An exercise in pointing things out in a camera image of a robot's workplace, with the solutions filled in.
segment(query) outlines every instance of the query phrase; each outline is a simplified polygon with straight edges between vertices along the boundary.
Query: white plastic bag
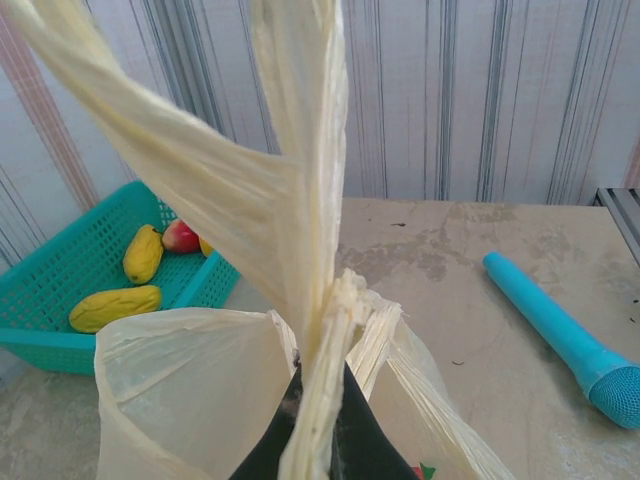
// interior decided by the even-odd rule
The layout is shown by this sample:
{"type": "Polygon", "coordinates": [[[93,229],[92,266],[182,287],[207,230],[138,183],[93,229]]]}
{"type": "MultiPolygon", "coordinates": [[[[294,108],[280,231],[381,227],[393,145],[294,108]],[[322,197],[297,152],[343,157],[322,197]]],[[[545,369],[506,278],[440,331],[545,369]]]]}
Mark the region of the white plastic bag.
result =
{"type": "Polygon", "coordinates": [[[327,478],[348,354],[410,464],[435,466],[436,478],[511,478],[449,406],[399,305],[349,270],[334,279],[347,105],[340,1],[253,2],[257,66],[284,156],[235,145],[127,78],[82,0],[2,1],[144,182],[286,320],[183,309],[104,328],[99,478],[227,478],[282,398],[296,338],[305,394],[279,478],[327,478]]]}

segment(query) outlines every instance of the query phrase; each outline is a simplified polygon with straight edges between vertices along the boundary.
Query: blue handle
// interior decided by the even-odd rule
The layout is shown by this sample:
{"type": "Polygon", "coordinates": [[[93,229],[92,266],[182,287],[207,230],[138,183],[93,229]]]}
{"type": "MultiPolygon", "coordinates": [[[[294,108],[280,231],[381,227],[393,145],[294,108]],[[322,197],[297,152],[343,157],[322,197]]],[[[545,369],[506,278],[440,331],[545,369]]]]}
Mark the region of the blue handle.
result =
{"type": "Polygon", "coordinates": [[[573,371],[585,394],[604,375],[628,365],[582,328],[513,262],[497,252],[484,258],[491,279],[573,371]]]}

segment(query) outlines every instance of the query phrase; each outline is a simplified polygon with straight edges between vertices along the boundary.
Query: red apple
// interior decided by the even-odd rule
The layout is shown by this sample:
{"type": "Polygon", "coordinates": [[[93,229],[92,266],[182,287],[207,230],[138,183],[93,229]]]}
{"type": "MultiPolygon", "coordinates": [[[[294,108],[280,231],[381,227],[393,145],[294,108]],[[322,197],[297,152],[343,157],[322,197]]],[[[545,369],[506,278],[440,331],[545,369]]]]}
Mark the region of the red apple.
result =
{"type": "Polygon", "coordinates": [[[193,253],[200,251],[198,235],[186,223],[176,218],[162,234],[162,245],[174,253],[193,253]]]}

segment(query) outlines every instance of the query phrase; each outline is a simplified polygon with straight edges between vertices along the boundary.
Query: striped wallpaper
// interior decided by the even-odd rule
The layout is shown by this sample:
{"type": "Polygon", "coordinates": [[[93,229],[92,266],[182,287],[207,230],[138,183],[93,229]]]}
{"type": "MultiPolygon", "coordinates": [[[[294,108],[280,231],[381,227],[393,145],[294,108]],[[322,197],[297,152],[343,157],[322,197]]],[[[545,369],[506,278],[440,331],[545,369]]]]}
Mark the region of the striped wallpaper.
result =
{"type": "MultiPolygon", "coordinates": [[[[136,80],[277,151],[249,0],[87,4],[136,80]]],[[[587,204],[598,186],[640,186],[640,0],[343,0],[343,12],[346,195],[587,204]]],[[[2,8],[0,64],[1,272],[133,174],[2,8]]]]}

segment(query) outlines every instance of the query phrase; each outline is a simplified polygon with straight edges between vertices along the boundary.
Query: plastic basket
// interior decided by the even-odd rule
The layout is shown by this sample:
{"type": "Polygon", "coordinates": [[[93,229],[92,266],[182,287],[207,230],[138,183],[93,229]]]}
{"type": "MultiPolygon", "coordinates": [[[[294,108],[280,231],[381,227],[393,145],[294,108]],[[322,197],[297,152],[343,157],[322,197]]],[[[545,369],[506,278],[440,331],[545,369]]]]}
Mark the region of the plastic basket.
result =
{"type": "MultiPolygon", "coordinates": [[[[95,336],[69,325],[84,297],[134,286],[122,259],[144,224],[158,230],[176,217],[142,182],[133,182],[60,232],[0,278],[0,346],[43,370],[93,375],[95,336]]],[[[165,252],[149,282],[162,290],[161,310],[222,307],[238,272],[217,252],[165,252]]]]}

